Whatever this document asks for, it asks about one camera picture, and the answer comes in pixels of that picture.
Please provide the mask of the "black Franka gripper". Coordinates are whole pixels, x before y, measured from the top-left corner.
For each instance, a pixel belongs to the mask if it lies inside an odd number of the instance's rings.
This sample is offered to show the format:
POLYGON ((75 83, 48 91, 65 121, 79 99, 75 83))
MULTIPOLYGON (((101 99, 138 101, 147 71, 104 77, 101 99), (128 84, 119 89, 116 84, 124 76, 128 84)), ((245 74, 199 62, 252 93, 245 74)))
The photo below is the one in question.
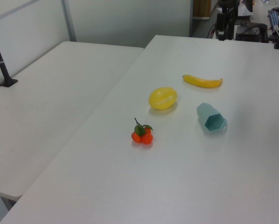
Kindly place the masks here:
POLYGON ((238 1, 218 0, 218 6, 222 9, 222 12, 219 13, 216 18, 216 31, 217 31, 216 36, 220 41, 225 40, 224 20, 225 20, 225 13, 227 13, 227 39, 233 39, 234 24, 235 24, 235 9, 238 7, 238 1))

